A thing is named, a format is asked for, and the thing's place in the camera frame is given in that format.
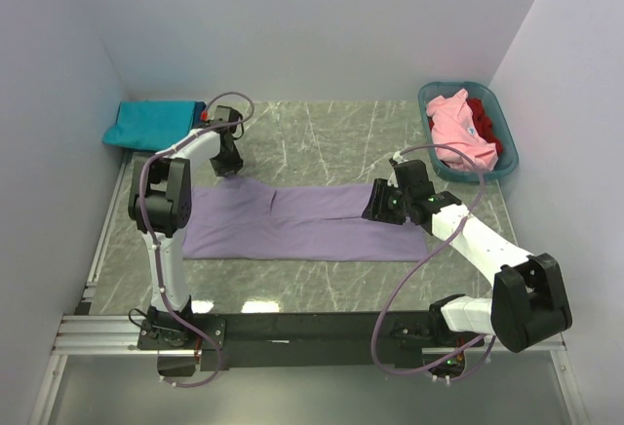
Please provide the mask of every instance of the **plastic bin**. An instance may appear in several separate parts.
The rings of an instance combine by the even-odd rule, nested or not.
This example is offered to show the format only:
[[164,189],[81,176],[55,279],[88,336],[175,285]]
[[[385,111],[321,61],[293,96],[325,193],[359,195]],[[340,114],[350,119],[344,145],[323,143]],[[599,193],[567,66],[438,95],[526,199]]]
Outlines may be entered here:
[[[476,82],[430,82],[420,89],[420,92],[418,92],[418,103],[427,141],[430,144],[433,143],[426,111],[427,103],[437,96],[452,97],[461,89],[468,91],[469,98],[478,98],[483,103],[486,115],[491,119],[494,134],[503,144],[503,153],[498,157],[494,170],[484,174],[485,180],[499,179],[510,174],[518,166],[516,144],[514,144],[514,139],[511,137],[503,110],[500,108],[496,96],[490,89]],[[475,173],[461,172],[447,167],[438,159],[436,149],[429,149],[429,155],[434,171],[441,178],[448,181],[479,181]]]

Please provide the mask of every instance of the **red cloth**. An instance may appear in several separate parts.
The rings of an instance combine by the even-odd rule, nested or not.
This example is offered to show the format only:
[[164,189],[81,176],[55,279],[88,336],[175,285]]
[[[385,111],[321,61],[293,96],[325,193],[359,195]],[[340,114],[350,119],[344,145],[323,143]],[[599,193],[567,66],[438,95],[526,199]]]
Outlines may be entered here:
[[[503,153],[503,144],[498,140],[498,137],[494,135],[492,130],[492,123],[489,117],[486,115],[484,105],[478,98],[467,98],[466,103],[472,110],[472,121],[475,124],[475,129],[479,136],[489,142],[490,144],[496,144],[496,153],[498,157]],[[433,119],[429,118],[429,129],[433,129]]]

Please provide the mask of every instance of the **marble table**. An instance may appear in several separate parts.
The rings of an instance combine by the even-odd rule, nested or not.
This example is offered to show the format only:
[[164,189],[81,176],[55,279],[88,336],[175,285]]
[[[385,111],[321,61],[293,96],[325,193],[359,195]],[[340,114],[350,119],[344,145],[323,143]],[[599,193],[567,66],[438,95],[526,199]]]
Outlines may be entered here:
[[[244,104],[234,104],[245,111]],[[391,173],[396,150],[425,143],[415,102],[263,102],[237,142],[245,166],[241,174],[274,186],[338,185],[372,182]],[[426,151],[412,154],[430,164]],[[145,309],[151,285],[147,253],[127,215],[132,177],[122,178],[110,219],[107,245],[98,270],[92,315],[120,315]],[[430,169],[437,191],[448,190],[464,202],[477,186],[443,181]],[[194,184],[215,185],[210,164]],[[503,237],[515,241],[497,182],[476,215]],[[429,249],[437,240],[427,236]],[[184,270],[196,311],[369,311],[378,310],[412,267],[410,263],[324,262],[301,260],[186,260]],[[404,287],[393,309],[427,309],[453,293],[488,296],[485,278],[453,249],[426,264]]]

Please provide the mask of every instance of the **purple towel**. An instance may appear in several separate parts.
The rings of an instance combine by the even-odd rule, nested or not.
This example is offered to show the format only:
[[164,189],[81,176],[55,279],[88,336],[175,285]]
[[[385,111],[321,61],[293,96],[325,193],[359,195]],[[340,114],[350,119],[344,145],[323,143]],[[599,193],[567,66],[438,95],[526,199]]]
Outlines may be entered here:
[[233,176],[193,188],[183,243],[190,259],[417,261],[423,231],[362,218],[371,184],[272,188]]

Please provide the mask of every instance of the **wall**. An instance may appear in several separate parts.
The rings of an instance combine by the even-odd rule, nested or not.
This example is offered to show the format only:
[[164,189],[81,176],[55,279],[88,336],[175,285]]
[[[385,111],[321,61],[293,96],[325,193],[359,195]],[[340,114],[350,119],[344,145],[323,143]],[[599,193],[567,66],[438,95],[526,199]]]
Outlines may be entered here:
[[522,244],[560,261],[566,333],[596,424],[620,424],[624,380],[621,0],[535,0],[492,83],[521,164],[504,183]]
[[89,272],[122,91],[72,0],[0,0],[0,20],[0,421],[21,424]]
[[533,0],[83,0],[132,97],[408,99],[489,82]]

